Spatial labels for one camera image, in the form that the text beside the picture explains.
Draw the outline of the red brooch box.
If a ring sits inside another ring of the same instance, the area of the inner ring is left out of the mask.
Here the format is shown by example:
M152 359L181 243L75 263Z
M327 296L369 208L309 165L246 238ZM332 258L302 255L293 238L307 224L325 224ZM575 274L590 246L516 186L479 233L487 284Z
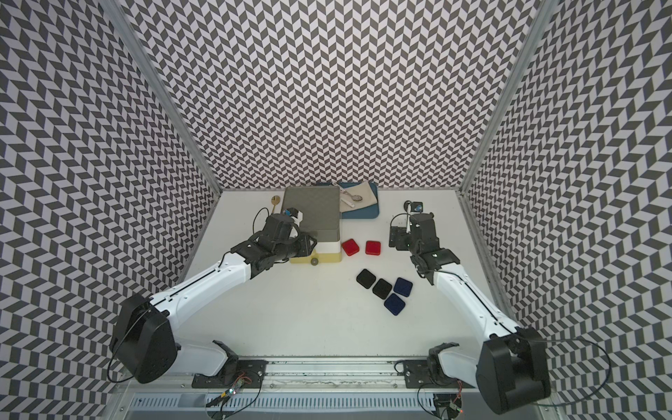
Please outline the red brooch box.
M341 248L348 257L358 254L361 250L359 244L355 241L355 239L348 239L346 241L343 241L343 243L341 243Z
M365 254L369 256L379 256L382 253L382 244L379 241L367 241L365 244Z

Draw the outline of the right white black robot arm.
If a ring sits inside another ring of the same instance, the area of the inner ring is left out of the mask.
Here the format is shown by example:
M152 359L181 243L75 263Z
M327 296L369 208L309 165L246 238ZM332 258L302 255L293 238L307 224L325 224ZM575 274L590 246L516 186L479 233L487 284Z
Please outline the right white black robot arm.
M441 246L433 213L409 213L404 225L391 225L390 247L409 251L418 276L448 297L475 340L473 345L449 342L429 350L427 368L434 383L472 385L498 415L550 397L541 335L509 318L468 276L460 259Z

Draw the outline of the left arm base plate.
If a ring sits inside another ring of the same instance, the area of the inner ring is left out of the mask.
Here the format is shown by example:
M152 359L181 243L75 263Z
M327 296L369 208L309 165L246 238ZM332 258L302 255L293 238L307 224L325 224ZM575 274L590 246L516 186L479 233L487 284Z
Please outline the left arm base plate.
M242 376L247 379L243 386L245 390L259 389L268 367L267 360L242 359L236 363L228 360L224 367L215 376L196 374L192 381L193 389L224 390L234 385L234 381Z

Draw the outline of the grey three-drawer storage box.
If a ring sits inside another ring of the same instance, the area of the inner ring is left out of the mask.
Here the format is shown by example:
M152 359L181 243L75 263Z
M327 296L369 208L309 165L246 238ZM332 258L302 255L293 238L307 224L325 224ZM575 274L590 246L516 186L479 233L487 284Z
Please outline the grey three-drawer storage box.
M296 208L303 214L299 222L302 233L317 240L308 257L290 259L291 264L337 264L342 260L341 249L341 192L336 185L287 187L283 194L282 210Z

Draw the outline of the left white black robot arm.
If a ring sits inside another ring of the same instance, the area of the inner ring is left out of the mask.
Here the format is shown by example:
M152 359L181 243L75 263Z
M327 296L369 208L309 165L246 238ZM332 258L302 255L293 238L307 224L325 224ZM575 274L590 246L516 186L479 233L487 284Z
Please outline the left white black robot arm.
M180 327L215 299L273 266L308 257L318 241L300 228L296 208L272 213L264 228L226 252L201 274L151 297L135 294L122 302L110 341L112 358L138 383L165 374L214 377L231 383L238 355L221 341L199 344L179 335Z

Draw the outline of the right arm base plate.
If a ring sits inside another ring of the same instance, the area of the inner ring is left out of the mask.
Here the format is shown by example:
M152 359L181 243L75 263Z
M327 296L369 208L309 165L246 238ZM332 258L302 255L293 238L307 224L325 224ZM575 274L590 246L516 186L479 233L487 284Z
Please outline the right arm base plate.
M448 376L438 362L430 362L428 359L399 360L394 364L394 369L404 377L405 386L409 389L474 389L472 385Z

